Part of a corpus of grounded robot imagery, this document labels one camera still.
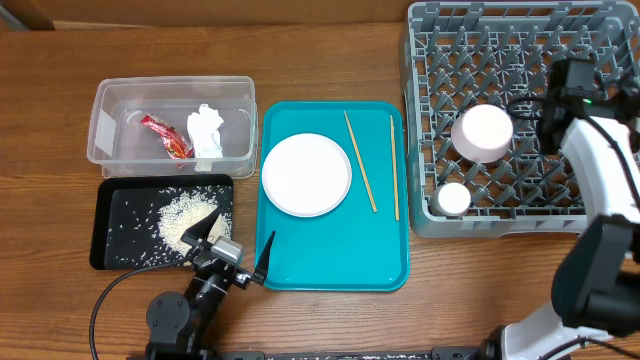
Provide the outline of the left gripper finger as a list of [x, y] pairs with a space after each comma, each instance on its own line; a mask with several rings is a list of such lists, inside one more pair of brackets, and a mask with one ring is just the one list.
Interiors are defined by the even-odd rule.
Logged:
[[252, 281], [259, 285], [263, 285], [268, 277], [270, 254], [275, 235], [276, 231], [272, 231], [254, 268]]
[[221, 214], [221, 209], [216, 208], [209, 215], [187, 228], [180, 240], [191, 247], [201, 246], [207, 242], [209, 234]]

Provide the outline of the pile of rice grains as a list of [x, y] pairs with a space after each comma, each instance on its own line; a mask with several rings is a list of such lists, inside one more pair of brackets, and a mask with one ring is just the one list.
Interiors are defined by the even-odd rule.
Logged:
[[216, 208], [208, 240], [232, 236], [233, 190], [228, 185], [120, 189], [106, 226], [105, 267], [145, 268], [184, 258], [184, 231]]

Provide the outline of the red sauce packet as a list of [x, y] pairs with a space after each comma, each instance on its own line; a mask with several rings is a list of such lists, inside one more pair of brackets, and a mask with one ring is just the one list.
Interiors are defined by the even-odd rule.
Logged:
[[160, 136], [161, 142], [171, 159], [189, 159], [194, 155], [193, 145], [174, 127], [159, 117], [147, 114], [140, 123]]

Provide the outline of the large white round plate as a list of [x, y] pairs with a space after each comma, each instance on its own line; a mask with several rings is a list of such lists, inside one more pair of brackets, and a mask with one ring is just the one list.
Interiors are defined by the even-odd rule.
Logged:
[[282, 212], [318, 217], [345, 199], [352, 182], [346, 152], [330, 138], [313, 133], [289, 136], [267, 154], [261, 183], [267, 198]]

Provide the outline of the white paper napkin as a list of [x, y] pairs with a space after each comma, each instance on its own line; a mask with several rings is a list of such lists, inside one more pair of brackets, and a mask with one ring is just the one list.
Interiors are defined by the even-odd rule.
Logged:
[[223, 157], [220, 127], [224, 123], [219, 111], [201, 104], [197, 112], [187, 118], [187, 131], [197, 159], [196, 172], [210, 172], [212, 159]]

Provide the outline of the wooden chopstick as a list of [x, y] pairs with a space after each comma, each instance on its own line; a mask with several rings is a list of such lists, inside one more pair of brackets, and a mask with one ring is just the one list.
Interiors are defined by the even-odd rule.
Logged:
[[367, 192], [367, 196], [369, 198], [369, 202], [370, 202], [372, 211], [373, 211], [373, 213], [377, 213], [378, 212], [378, 208], [377, 208], [377, 205], [376, 205], [376, 202], [375, 202], [375, 198], [374, 198], [373, 192], [372, 192], [371, 187], [370, 187], [370, 183], [369, 183], [369, 179], [368, 179], [368, 176], [367, 176], [366, 168], [364, 166], [364, 163], [363, 163], [363, 160], [362, 160], [362, 157], [361, 157], [361, 154], [360, 154], [359, 146], [358, 146], [358, 143], [357, 143], [357, 139], [356, 139], [353, 127], [351, 125], [351, 121], [350, 121], [349, 115], [348, 115], [346, 110], [343, 111], [343, 114], [344, 114], [344, 118], [345, 118], [345, 122], [346, 122], [346, 125], [347, 125], [347, 129], [348, 129], [348, 132], [349, 132], [349, 135], [350, 135], [350, 138], [351, 138], [351, 142], [352, 142], [352, 146], [353, 146], [353, 149], [354, 149], [354, 152], [355, 152], [356, 160], [358, 162], [358, 166], [359, 166], [359, 169], [360, 169], [360, 172], [361, 172], [361, 176], [362, 176], [363, 183], [364, 183], [364, 186], [365, 186], [365, 189], [366, 189], [366, 192]]
[[400, 207], [399, 207], [399, 189], [398, 189], [398, 174], [397, 174], [397, 157], [396, 157], [396, 142], [395, 142], [395, 129], [394, 118], [390, 115], [390, 146], [391, 146], [391, 161], [392, 161], [392, 175], [393, 175], [393, 192], [394, 192], [394, 216], [395, 221], [400, 220]]

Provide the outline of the white cup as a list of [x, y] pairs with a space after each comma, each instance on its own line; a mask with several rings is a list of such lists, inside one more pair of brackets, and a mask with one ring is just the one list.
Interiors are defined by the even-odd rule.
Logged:
[[470, 204], [471, 193], [464, 185], [448, 183], [436, 189], [430, 207], [435, 215], [460, 217], [467, 213]]

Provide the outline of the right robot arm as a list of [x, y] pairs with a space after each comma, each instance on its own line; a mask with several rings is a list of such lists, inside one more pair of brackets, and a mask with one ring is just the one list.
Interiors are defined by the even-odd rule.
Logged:
[[567, 359], [588, 345], [631, 359], [612, 344], [639, 330], [639, 277], [622, 270], [639, 257], [639, 85], [632, 74], [605, 81], [592, 60], [554, 62], [538, 98], [543, 154], [569, 161], [587, 227], [559, 265], [551, 300], [524, 320], [496, 328], [477, 359]]

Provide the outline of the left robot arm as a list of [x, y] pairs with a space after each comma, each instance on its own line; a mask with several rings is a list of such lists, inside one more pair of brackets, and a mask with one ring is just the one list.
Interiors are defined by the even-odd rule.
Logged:
[[205, 346], [203, 337], [222, 301], [233, 286], [245, 290], [252, 283], [265, 283], [276, 233], [267, 239], [255, 269], [246, 270], [241, 267], [240, 244], [225, 237], [208, 241], [220, 214], [219, 209], [212, 211], [182, 234], [181, 241], [191, 247], [187, 261], [194, 276], [184, 292], [165, 292], [150, 303], [147, 359], [215, 358], [216, 352]]

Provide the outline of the clear plastic waste bin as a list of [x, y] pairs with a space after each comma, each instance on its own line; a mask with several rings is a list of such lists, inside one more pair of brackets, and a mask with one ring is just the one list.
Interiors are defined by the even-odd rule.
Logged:
[[[174, 130], [192, 145], [203, 133], [190, 117], [216, 121], [214, 154], [173, 158], [161, 130]], [[258, 112], [248, 76], [156, 76], [106, 79], [91, 113], [87, 158], [104, 177], [226, 174], [253, 175]]]

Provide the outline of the black rectangular tray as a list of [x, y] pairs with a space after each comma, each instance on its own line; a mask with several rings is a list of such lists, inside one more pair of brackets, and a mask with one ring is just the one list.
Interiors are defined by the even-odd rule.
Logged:
[[181, 260], [184, 231], [212, 211], [209, 239], [232, 232], [227, 175], [112, 178], [98, 189], [89, 262], [96, 270], [138, 269]]

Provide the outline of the teal plastic serving tray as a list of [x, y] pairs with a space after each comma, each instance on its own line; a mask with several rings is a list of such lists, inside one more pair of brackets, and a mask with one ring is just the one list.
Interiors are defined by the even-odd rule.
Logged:
[[[378, 208], [373, 213], [343, 111], [353, 127]], [[390, 115], [394, 118], [400, 220], [395, 221]], [[311, 218], [288, 215], [259, 192], [256, 249], [273, 241], [266, 286], [273, 290], [392, 292], [410, 273], [409, 209], [400, 111], [384, 101], [286, 101], [263, 120], [261, 155], [302, 133], [326, 136], [346, 152], [353, 169], [350, 190], [331, 212]]]

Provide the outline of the grey plastic dish rack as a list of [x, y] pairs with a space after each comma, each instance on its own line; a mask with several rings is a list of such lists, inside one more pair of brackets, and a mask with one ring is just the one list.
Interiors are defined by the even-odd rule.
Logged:
[[[576, 178], [561, 155], [542, 156], [535, 98], [554, 61], [595, 62], [604, 80], [639, 72], [639, 14], [627, 1], [417, 2], [400, 43], [406, 107], [410, 224], [423, 238], [579, 233], [587, 220]], [[469, 108], [518, 101], [506, 155], [469, 161], [450, 138]], [[436, 189], [460, 183], [467, 213], [438, 216]]]

